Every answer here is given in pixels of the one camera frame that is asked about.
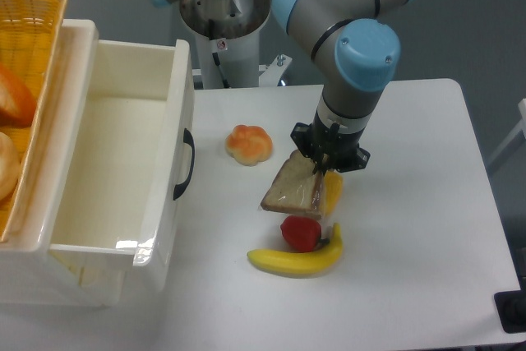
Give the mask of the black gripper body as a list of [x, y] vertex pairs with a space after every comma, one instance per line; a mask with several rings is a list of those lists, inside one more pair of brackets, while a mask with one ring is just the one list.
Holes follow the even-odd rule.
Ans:
[[322, 121], [314, 120], [309, 125], [298, 122], [291, 138], [304, 157], [312, 161], [316, 153], [326, 153], [327, 171], [347, 173], [366, 168], [370, 159], [371, 154], [359, 145], [362, 134], [363, 131], [344, 133], [344, 126], [337, 122], [327, 127]]

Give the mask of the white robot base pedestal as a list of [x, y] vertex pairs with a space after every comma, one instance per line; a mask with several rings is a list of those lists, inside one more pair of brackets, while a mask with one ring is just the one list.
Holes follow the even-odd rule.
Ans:
[[203, 89], [284, 85], [289, 56], [260, 63], [270, 0], [182, 0], [179, 11], [195, 40]]

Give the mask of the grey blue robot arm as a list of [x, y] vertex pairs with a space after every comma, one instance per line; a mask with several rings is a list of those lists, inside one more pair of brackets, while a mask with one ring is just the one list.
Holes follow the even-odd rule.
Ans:
[[363, 169], [359, 145], [400, 55], [395, 32], [379, 15], [413, 0], [150, 0], [177, 4], [193, 33], [206, 89], [258, 82], [259, 33], [270, 17], [324, 74], [313, 121], [291, 137], [317, 172]]

